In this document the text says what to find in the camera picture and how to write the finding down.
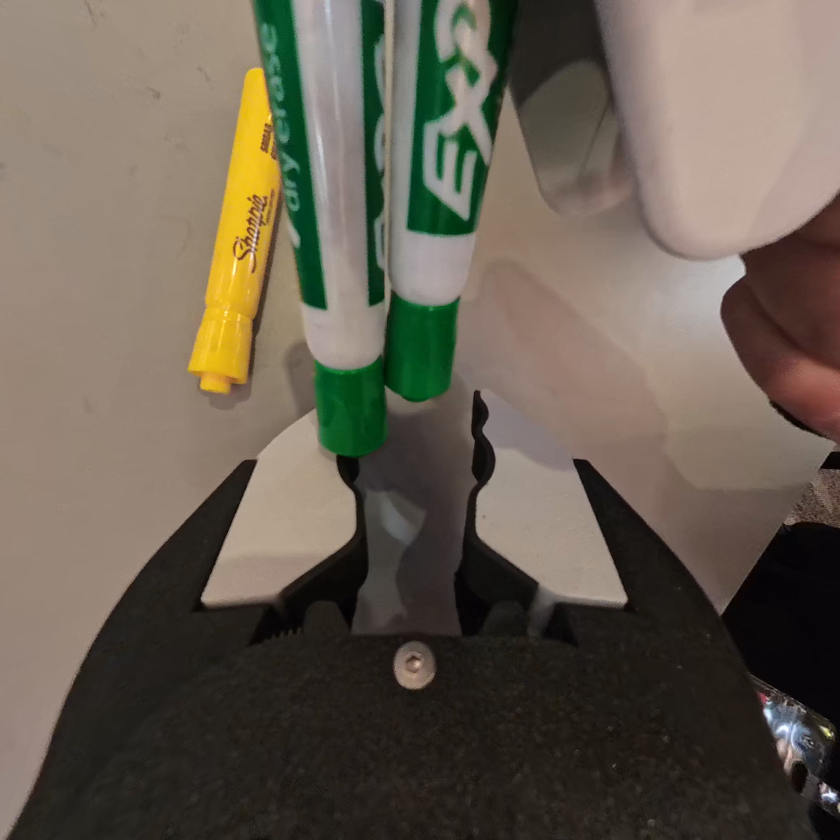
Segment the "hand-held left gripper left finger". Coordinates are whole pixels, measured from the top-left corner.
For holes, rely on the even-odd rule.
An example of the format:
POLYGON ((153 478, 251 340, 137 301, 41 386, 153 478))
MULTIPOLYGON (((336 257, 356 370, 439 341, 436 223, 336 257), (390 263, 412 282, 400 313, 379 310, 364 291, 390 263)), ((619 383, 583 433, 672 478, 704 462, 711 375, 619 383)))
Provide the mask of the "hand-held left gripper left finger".
POLYGON ((333 602, 352 624, 368 575, 360 464, 319 442, 315 411, 259 454, 201 596, 208 609, 273 605, 283 624, 333 602))

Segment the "chrome chair base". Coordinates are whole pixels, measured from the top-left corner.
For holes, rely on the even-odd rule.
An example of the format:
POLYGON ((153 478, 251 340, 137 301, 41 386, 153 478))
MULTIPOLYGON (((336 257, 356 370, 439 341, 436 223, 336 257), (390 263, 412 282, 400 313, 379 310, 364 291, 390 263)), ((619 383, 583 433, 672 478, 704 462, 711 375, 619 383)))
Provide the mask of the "chrome chair base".
POLYGON ((750 679, 791 787, 811 811, 818 810, 838 821, 839 793, 825 781, 838 744, 836 728, 813 709, 755 675, 750 679))

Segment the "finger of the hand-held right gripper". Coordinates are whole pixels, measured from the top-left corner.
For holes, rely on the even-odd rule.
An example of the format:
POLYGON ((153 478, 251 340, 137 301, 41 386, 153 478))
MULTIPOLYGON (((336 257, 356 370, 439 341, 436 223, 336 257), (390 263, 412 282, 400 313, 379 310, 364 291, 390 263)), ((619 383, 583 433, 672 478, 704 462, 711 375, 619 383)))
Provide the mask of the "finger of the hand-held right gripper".
POLYGON ((554 212, 591 216, 629 199, 634 182, 594 2, 520 2, 508 87, 554 212))

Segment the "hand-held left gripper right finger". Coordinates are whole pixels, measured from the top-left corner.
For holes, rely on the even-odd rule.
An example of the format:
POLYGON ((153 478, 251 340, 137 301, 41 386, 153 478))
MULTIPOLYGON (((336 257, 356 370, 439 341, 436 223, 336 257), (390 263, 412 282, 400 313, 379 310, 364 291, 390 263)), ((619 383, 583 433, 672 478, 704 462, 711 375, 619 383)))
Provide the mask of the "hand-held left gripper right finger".
POLYGON ((475 391, 471 474, 455 602, 463 634, 512 603, 531 634, 565 634, 567 610, 621 610, 627 595, 579 473, 548 432, 475 391))

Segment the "grey desk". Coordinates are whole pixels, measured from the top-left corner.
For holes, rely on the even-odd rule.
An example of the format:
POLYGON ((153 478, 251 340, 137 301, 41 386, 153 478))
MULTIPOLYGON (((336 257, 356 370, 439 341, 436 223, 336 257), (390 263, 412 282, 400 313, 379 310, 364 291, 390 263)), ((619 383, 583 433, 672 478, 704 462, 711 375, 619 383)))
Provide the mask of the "grey desk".
MULTIPOLYGON (((2 2, 2 838, 93 639, 151 555, 313 405, 285 233, 250 382, 200 393, 203 309, 250 2, 2 2)), ((487 388, 588 459, 724 607, 830 444, 780 417, 719 317, 737 259, 661 251, 632 203, 556 214, 501 114, 453 387, 392 398, 374 627, 452 621, 445 569, 487 388)))

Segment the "person's black pants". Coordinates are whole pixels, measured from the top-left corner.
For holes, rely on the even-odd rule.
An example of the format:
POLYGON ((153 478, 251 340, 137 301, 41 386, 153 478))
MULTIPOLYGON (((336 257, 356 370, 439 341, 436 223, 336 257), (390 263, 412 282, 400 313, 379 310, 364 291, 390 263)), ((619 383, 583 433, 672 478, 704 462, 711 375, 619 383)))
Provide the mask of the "person's black pants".
POLYGON ((723 613, 751 673, 839 721, 839 530, 783 526, 723 613))

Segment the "green dry erase marker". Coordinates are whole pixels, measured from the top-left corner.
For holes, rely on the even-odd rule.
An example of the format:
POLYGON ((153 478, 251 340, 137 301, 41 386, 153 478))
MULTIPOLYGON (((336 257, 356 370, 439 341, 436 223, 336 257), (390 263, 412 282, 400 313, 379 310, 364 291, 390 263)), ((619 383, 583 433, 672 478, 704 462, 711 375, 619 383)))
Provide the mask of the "green dry erase marker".
POLYGON ((254 1, 321 446, 387 436, 385 6, 254 1))
POLYGON ((412 403, 452 381, 518 6, 395 2, 384 362, 412 403))

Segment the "yellow highlighter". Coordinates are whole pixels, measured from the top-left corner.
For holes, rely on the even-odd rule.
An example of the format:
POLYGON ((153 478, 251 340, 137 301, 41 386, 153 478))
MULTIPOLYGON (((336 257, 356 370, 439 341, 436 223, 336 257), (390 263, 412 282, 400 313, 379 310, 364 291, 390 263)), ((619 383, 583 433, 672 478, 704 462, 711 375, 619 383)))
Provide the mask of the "yellow highlighter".
POLYGON ((281 209, 280 167, 261 68, 245 75, 204 311, 187 370, 226 395, 249 378, 255 321, 281 209))

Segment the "person's right hand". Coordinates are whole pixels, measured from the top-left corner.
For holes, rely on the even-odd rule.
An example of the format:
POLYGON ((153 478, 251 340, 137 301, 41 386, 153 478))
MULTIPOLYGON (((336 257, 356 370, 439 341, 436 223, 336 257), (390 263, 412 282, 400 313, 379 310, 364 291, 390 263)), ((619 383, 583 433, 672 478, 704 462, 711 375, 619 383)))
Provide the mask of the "person's right hand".
POLYGON ((839 443, 839 197, 742 254, 721 320, 743 368, 793 425, 839 443))

